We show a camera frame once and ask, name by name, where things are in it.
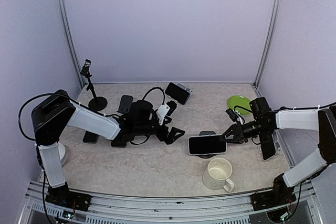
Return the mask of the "purple-cased phone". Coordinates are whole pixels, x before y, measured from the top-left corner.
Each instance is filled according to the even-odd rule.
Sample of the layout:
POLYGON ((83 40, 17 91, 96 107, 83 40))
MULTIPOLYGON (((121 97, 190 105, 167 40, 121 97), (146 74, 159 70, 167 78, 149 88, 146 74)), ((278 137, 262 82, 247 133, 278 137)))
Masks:
POLYGON ((192 156, 224 154, 227 143, 220 135, 191 136, 188 138, 188 153, 192 156))

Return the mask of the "black phone dark case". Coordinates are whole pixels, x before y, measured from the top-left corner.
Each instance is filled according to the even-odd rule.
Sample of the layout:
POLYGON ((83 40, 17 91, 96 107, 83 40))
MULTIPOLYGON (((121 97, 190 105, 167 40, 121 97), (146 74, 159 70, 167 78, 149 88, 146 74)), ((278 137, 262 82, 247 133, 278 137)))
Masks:
POLYGON ((127 143, 133 140, 133 136, 126 134, 117 136, 113 141, 111 141, 111 146, 116 148, 125 148, 127 143))

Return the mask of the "black folding phone stand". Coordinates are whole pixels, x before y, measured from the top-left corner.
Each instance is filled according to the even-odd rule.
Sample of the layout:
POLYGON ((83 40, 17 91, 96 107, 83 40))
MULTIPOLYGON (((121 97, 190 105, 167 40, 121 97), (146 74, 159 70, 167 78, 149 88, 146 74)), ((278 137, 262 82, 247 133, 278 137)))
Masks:
POLYGON ((120 100, 117 112, 121 113, 121 114, 128 113, 128 111, 129 111, 132 103, 133 103, 133 96, 131 96, 131 95, 123 95, 121 97, 121 100, 120 100))

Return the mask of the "black pole phone stand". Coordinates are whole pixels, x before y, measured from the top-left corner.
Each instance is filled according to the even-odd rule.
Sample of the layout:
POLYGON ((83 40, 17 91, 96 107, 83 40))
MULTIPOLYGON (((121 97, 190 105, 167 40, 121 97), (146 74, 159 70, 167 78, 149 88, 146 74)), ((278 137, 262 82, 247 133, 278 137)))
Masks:
POLYGON ((97 96, 95 89, 94 89, 94 85, 91 82, 92 74, 89 71, 90 66, 91 66, 91 61, 89 59, 86 59, 82 67, 82 70, 80 71, 80 74, 84 76, 88 81, 86 90, 87 91, 90 90, 93 96, 93 98, 89 101, 88 107, 94 111, 101 111, 107 107, 108 102, 106 98, 97 96))

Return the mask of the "teal-cased phone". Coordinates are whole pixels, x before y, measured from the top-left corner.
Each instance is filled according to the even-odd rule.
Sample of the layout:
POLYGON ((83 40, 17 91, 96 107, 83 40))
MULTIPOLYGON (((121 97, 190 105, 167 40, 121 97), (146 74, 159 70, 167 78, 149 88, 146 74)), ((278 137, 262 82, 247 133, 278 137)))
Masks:
POLYGON ((85 131, 82 141, 88 144, 95 144, 98 140, 99 135, 85 131))

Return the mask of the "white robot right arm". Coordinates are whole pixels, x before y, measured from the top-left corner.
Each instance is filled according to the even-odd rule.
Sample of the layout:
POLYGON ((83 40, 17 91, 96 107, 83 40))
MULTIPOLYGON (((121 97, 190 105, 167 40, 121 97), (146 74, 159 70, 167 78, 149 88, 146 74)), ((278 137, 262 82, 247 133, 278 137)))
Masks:
POLYGON ((253 121, 235 122, 219 136, 221 142, 241 144, 258 137, 264 159, 275 155, 273 133, 278 131, 295 160, 291 169, 274 179, 269 201, 281 204, 294 187, 319 176, 335 163, 335 103, 272 110, 266 98, 250 102, 253 121))

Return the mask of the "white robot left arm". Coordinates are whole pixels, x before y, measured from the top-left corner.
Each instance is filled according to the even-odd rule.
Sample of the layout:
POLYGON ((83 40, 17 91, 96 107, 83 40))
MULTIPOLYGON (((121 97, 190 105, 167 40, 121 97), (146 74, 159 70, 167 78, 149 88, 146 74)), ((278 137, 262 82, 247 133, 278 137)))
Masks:
POLYGON ((41 164, 53 189, 53 197, 66 206, 73 201, 68 190, 59 157, 58 143, 66 128, 79 129, 109 140, 114 147, 125 147, 137 136, 155 136, 159 141, 171 145, 185 131, 169 127, 172 107, 163 102, 157 109, 145 99, 130 103, 120 116, 108 116, 71 99, 65 90, 47 94, 46 99, 33 108, 31 120, 35 143, 41 164))

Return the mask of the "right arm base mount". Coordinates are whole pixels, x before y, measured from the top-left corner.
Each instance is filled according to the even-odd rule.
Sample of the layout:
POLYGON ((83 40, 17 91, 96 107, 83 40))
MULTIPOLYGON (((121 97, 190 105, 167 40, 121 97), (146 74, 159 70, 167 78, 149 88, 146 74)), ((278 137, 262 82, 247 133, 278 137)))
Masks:
POLYGON ((273 208, 290 202, 296 201, 296 196, 294 193, 289 193, 284 196, 275 196, 275 194, 270 191, 255 192, 250 196, 251 204, 254 211, 264 210, 268 208, 273 208))

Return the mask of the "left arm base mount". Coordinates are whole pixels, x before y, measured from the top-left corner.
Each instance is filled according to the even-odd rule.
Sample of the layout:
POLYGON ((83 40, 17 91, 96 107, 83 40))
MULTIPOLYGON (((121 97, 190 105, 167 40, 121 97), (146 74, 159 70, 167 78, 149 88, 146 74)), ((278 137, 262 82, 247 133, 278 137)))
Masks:
POLYGON ((57 206, 87 212, 91 203, 89 194, 77 193, 71 190, 50 189, 45 201, 57 206))

